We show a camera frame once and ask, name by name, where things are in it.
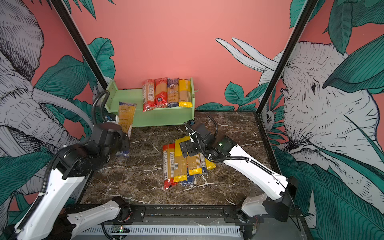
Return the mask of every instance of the cable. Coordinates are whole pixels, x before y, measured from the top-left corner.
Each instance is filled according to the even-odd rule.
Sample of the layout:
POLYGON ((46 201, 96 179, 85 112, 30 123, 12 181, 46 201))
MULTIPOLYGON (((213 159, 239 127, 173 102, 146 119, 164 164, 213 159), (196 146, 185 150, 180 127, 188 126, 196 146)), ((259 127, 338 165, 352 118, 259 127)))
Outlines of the cable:
POLYGON ((51 171, 52 171, 52 168, 53 168, 53 162, 55 161, 55 159, 57 158, 58 155, 59 155, 59 151, 48 162, 47 169, 45 170, 45 173, 44 173, 43 184, 42 184, 39 196, 36 198, 36 200, 34 201, 33 205, 31 206, 29 211, 26 213, 24 219, 21 221, 21 223, 17 227, 17 233, 14 232, 9 237, 10 240, 16 239, 16 236, 17 236, 18 232, 20 232, 25 227, 25 225, 28 223, 29 219, 31 218, 31 216, 33 215, 33 213, 35 212, 35 210, 38 208, 38 206, 40 205, 41 201, 43 200, 43 198, 44 198, 44 196, 45 196, 45 194, 47 192, 49 177, 51 175, 51 171))
POLYGON ((104 90, 104 91, 100 92, 99 95, 97 95, 97 97, 93 101, 92 111, 91 111, 92 112, 92 122, 93 122, 93 125, 97 124, 97 122, 96 122, 96 106, 97 106, 97 103, 104 96, 104 94, 105 94, 105 98, 104 98, 103 102, 101 103, 101 117, 103 118, 103 122, 105 122, 104 115, 103 115, 103 109, 104 109, 105 103, 107 102, 107 100, 109 98, 109 91, 108 90, 104 90))
MULTIPOLYGON (((111 235, 109 235, 109 234, 107 233, 107 230, 105 230, 104 222, 101 223, 101 229, 103 230, 104 235, 105 235, 109 240, 114 240, 114 239, 116 239, 116 237, 113 237, 113 236, 111 236, 111 235)), ((119 236, 118 239, 123 239, 123 238, 125 238, 126 236, 127 236, 127 235, 124 235, 123 237, 122 237, 122 236, 119 236)))
POLYGON ((208 117, 209 117, 209 118, 212 120, 212 122, 215 124, 215 128, 216 128, 216 130, 215 130, 215 134, 214 134, 214 136, 216 137, 217 132, 218 132, 217 122, 214 120, 214 118, 213 118, 211 115, 208 115, 208 117))
POLYGON ((293 201, 293 198, 292 198, 291 194, 287 191, 287 188, 284 187, 284 185, 283 185, 280 181, 278 181, 278 182, 279 182, 279 184, 280 184, 281 186, 283 186, 283 188, 284 188, 285 191, 288 193, 288 196, 289 196, 289 198, 290 198, 291 201, 292 201, 293 209, 295 210, 295 216, 296 216, 297 224, 296 224, 295 221, 291 218, 291 216, 288 215, 288 217, 293 221, 293 223, 296 225, 297 229, 301 232, 301 228, 300 228, 300 224, 299 224, 299 219, 298 219, 298 217, 297 217, 297 213, 296 213, 296 205, 295 205, 295 202, 293 201))
POLYGON ((223 162, 227 160, 244 160, 244 161, 249 161, 249 158, 243 157, 243 156, 230 156, 230 157, 213 157, 211 154, 208 154, 205 149, 203 148, 203 145, 201 144, 201 140, 199 139, 197 134, 193 134, 196 132, 191 128, 191 126, 188 123, 184 123, 184 126, 192 131, 192 134, 190 136, 194 138, 194 141, 197 143, 197 147, 199 148, 200 152, 203 154, 203 156, 208 159, 210 162, 218 163, 218 162, 223 162))

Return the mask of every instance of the red pasta package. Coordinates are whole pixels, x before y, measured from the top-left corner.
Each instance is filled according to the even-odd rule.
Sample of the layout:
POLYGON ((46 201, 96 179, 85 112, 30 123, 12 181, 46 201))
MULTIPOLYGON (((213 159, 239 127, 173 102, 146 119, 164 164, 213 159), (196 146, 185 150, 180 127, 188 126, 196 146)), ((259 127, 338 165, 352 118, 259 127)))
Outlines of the red pasta package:
POLYGON ((143 112, 156 108, 155 79, 143 81, 143 112))
POLYGON ((156 79, 156 107, 157 108, 166 108, 168 106, 167 102, 167 80, 168 78, 159 78, 156 79))

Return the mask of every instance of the black metal frame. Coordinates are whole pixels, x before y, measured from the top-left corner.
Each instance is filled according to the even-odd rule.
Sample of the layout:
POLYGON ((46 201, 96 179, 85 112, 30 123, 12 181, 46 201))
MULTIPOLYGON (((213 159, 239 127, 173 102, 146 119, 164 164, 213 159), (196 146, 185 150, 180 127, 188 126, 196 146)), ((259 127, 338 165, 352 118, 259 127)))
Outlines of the black metal frame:
MULTIPOLYGON (((59 14, 60 18, 62 19, 63 23, 67 27, 69 33, 71 34, 73 40, 77 44, 79 50, 83 54, 85 60, 87 61, 88 65, 92 69, 93 73, 96 76, 96 79, 99 81, 100 85, 106 89, 107 83, 104 79, 104 76, 102 72, 100 71, 97 63, 95 62, 95 59, 93 58, 91 52, 88 49, 88 46, 84 42, 82 36, 80 35, 80 32, 78 31, 76 25, 73 23, 72 17, 68 13, 66 7, 62 3, 61 0, 51 0, 52 5, 56 9, 57 13, 59 14)), ((271 168, 273 171, 280 173, 280 169, 278 167, 275 155, 273 153, 273 150, 271 148, 271 145, 269 144, 269 140, 266 134, 266 131, 262 125, 261 120, 261 112, 264 106, 266 105, 269 96, 271 95, 277 81, 279 80, 282 71, 284 70, 284 67, 286 66, 291 53, 294 50, 294 47, 296 43, 298 42, 301 33, 303 32, 305 25, 309 19, 309 17, 312 14, 312 11, 314 7, 316 6, 317 0, 308 0, 306 5, 304 6, 304 9, 302 11, 302 14, 300 15, 298 22, 295 26, 295 29, 292 32, 292 35, 287 43, 287 46, 284 50, 283 55, 281 56, 281 60, 279 61, 277 68, 272 76, 272 79, 266 89, 266 92, 264 94, 264 97, 262 101, 260 102, 260 105, 256 112, 254 112, 254 116, 257 122, 257 125, 259 127, 260 133, 262 135, 263 143, 266 149, 266 152, 269 156, 269 159, 271 161, 271 168)), ((87 187, 88 182, 90 178, 92 177, 92 173, 89 176, 89 179, 87 180, 87 184, 84 188, 87 187)), ((84 194, 85 190, 83 190, 82 194, 80 195, 80 198, 78 199, 78 202, 81 201, 81 198, 84 194)), ((66 210, 65 214, 69 213, 75 213, 84 211, 86 209, 90 209, 93 207, 98 206, 99 204, 74 204, 69 205, 66 210)), ((130 222, 142 222, 144 217, 223 217, 225 219, 225 222, 231 222, 236 225, 242 225, 244 227, 250 227, 250 225, 253 225, 254 223, 242 223, 238 218, 236 218, 232 214, 228 213, 234 213, 236 212, 237 206, 234 205, 131 205, 131 208, 134 212, 132 219, 130 222)), ((312 239, 311 234, 309 232, 308 226, 306 225, 305 219, 301 214, 299 214, 300 222, 302 223, 302 226, 304 228, 304 232, 307 235, 308 239, 312 239)))
POLYGON ((80 35, 79 30, 76 25, 73 23, 71 15, 68 13, 66 7, 64 6, 61 0, 51 0, 53 7, 55 8, 57 14, 60 16, 64 25, 67 27, 68 32, 75 41, 80 52, 84 56, 85 61, 87 61, 89 67, 93 71, 96 79, 99 81, 103 89, 106 89, 108 84, 104 79, 104 75, 101 72, 99 66, 97 65, 95 59, 93 58, 91 52, 88 49, 87 44, 84 42, 82 36, 80 35))

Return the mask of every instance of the wall mural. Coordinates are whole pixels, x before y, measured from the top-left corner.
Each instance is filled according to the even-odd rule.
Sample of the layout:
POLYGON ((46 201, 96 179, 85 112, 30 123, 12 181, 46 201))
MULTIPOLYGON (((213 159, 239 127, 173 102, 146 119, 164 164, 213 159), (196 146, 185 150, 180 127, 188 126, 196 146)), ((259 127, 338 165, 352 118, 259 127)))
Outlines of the wall mural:
MULTIPOLYGON (((80 2, 91 12, 92 1, 80 2)), ((45 165, 53 154, 62 145, 78 143, 84 138, 71 136, 63 126, 64 120, 80 122, 85 135, 91 134, 91 104, 74 98, 88 83, 97 94, 98 82, 86 61, 66 55, 33 86, 31 80, 39 67, 44 34, 21 0, 0 0, 0 9, 0 228, 3 230, 28 211, 30 205, 25 195, 40 191, 45 165), (14 198, 19 211, 9 211, 14 198)), ((111 41, 97 38, 89 48, 105 78, 113 78, 111 41)), ((100 122, 100 112, 96 112, 100 122)), ((77 199, 82 187, 72 193, 68 203, 77 199)))
MULTIPOLYGON (((318 2, 311 19, 324 2, 318 2)), ((291 27, 304 3, 292 1, 291 27)), ((295 204, 315 239, 384 239, 384 153, 376 137, 379 108, 372 97, 384 89, 384 35, 346 53, 352 28, 384 24, 383 9, 383 0, 335 0, 323 33, 332 44, 299 42, 262 111, 282 173, 299 180, 295 204)), ((270 81, 281 54, 270 60, 233 38, 249 58, 217 41, 245 66, 263 73, 257 88, 270 81)), ((241 91, 236 93, 243 100, 241 91)))

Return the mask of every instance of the product label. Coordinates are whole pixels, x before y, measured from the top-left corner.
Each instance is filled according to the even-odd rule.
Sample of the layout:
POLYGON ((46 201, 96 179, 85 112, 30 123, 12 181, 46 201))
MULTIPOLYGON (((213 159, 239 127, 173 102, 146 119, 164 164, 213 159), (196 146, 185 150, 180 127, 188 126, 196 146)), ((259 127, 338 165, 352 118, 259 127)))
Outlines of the product label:
POLYGON ((207 166, 205 165, 205 157, 202 153, 200 153, 200 161, 201 161, 201 167, 207 168, 207 166))
POLYGON ((163 173, 164 173, 164 180, 167 180, 168 179, 167 151, 163 152, 163 173))
POLYGON ((155 100, 154 85, 149 84, 148 85, 148 101, 154 101, 154 100, 155 100))
POLYGON ((169 159, 170 159, 170 176, 174 176, 174 171, 175 171, 175 153, 170 152, 169 153, 169 159))
POLYGON ((146 103, 146 96, 147 96, 147 85, 145 84, 143 86, 143 104, 146 103))

